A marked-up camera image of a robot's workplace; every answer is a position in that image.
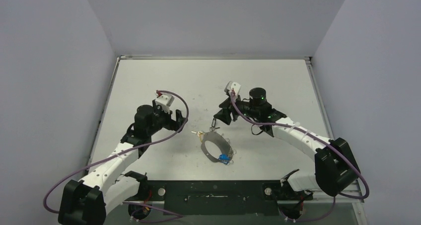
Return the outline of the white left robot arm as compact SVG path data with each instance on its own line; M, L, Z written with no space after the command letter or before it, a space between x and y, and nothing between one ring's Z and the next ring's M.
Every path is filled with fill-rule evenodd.
M102 225L110 211L129 197L143 200L148 194L147 177L125 172L153 143L152 135L166 129L180 132L186 118L170 106L174 97L162 94L151 105L137 108L134 122L128 127L113 152L79 181L70 180L64 187L58 222L61 225Z

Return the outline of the solid blue key tag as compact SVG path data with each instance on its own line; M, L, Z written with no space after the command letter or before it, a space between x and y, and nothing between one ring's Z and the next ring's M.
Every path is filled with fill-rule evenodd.
M221 154L218 160L222 163L229 163L231 159L227 154Z

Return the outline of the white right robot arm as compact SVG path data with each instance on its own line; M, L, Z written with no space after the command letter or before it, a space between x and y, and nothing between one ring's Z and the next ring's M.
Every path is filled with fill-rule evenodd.
M314 172L295 169L281 179L281 194L288 200L303 191L322 190L334 197L342 195L361 176L355 157L346 140L320 136L276 110L268 101L265 89L253 88L249 98L242 100L240 84L230 81L224 89L227 99L214 114L216 120L226 125L239 117L258 126L269 136L280 139L298 149L314 162Z

